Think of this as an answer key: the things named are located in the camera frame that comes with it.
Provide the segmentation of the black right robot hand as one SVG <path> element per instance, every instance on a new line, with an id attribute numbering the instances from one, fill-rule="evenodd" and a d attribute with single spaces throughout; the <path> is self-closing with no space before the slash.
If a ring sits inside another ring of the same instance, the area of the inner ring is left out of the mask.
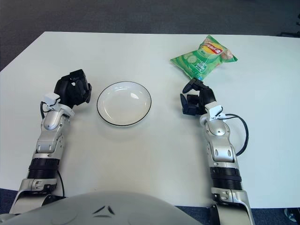
<path id="1" fill-rule="evenodd" d="M 185 97 L 184 94 L 191 90 L 198 91 L 199 94 L 187 94 Z M 204 85 L 201 80 L 193 78 L 183 88 L 180 94 L 180 101 L 183 114 L 196 116 L 205 114 L 205 106 L 216 101 L 216 99 L 213 90 L 209 86 Z"/>

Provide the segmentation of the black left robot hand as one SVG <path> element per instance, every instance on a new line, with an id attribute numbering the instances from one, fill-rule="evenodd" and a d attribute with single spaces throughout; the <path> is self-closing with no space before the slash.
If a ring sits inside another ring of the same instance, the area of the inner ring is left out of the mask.
<path id="1" fill-rule="evenodd" d="M 71 109 L 75 105 L 89 103 L 92 86 L 87 82 L 86 75 L 82 69 L 70 72 L 69 75 L 61 77 L 55 86 L 54 93 L 59 95 L 60 104 Z"/>

